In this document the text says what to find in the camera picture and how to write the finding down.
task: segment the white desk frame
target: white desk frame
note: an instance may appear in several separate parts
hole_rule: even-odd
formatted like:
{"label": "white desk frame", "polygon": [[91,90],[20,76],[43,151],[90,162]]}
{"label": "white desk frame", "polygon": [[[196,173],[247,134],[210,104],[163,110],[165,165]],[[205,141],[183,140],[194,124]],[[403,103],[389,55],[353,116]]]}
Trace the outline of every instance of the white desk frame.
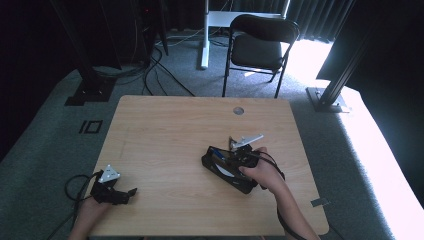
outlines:
{"label": "white desk frame", "polygon": [[281,14],[275,13],[250,13],[250,12],[222,12],[209,11],[209,0],[205,0],[205,30],[202,52],[202,69],[207,69],[209,64],[209,27],[230,27],[234,18],[241,14],[252,14],[261,17],[280,18],[285,17],[290,1],[286,1]]}

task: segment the chair backrest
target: chair backrest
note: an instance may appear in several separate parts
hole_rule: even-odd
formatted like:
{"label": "chair backrest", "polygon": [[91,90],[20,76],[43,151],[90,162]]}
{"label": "chair backrest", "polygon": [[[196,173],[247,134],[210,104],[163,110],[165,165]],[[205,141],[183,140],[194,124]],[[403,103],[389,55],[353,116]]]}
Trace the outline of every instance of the chair backrest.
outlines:
{"label": "chair backrest", "polygon": [[299,37],[299,27],[293,21],[251,14],[242,14],[234,18],[230,25],[231,35],[235,30],[245,32],[258,39],[290,44]]}

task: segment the black chair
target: black chair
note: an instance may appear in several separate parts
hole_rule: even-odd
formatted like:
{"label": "black chair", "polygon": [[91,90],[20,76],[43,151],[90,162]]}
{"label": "black chair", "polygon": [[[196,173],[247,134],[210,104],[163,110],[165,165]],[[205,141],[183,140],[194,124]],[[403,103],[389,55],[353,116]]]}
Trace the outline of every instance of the black chair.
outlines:
{"label": "black chair", "polygon": [[[241,71],[252,71],[252,68],[262,69],[264,71],[258,73],[272,75],[271,80],[268,81],[270,83],[281,68],[280,80],[274,96],[274,98],[277,98],[289,52],[298,36],[299,27],[297,24],[283,18],[266,18],[250,14],[237,16],[230,25],[222,97],[225,97],[230,69]],[[281,51],[282,42],[288,44],[284,55]],[[231,67],[230,61],[233,65],[243,68]]]}

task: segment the human arm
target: human arm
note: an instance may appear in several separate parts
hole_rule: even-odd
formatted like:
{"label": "human arm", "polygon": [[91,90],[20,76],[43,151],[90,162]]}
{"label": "human arm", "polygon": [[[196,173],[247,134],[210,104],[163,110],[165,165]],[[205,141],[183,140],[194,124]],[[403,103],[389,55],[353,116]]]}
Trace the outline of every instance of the human arm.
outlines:
{"label": "human arm", "polygon": [[[267,153],[266,147],[258,148],[256,151],[262,152],[261,157],[272,160],[267,154],[263,154]],[[283,177],[273,165],[260,159],[255,168],[240,167],[239,170],[274,194],[281,217],[295,233],[308,240],[319,239],[300,211]],[[296,239],[287,231],[286,236],[287,239]]]}
{"label": "human arm", "polygon": [[85,240],[100,218],[110,209],[111,205],[111,203],[98,203],[92,197],[84,200],[68,240]]}

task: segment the table top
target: table top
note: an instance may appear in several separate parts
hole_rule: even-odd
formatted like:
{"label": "table top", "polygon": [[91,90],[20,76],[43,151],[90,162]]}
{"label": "table top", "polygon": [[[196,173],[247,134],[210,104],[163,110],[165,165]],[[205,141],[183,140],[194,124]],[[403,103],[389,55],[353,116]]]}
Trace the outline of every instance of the table top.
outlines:
{"label": "table top", "polygon": [[251,146],[268,148],[311,226],[327,233],[323,207],[310,203],[319,195],[288,101],[123,96],[94,171],[111,164],[121,174],[115,189],[138,192],[128,205],[114,206],[92,235],[284,235],[269,191],[245,195],[201,162],[209,146],[227,149],[229,136],[257,134],[264,138]]}

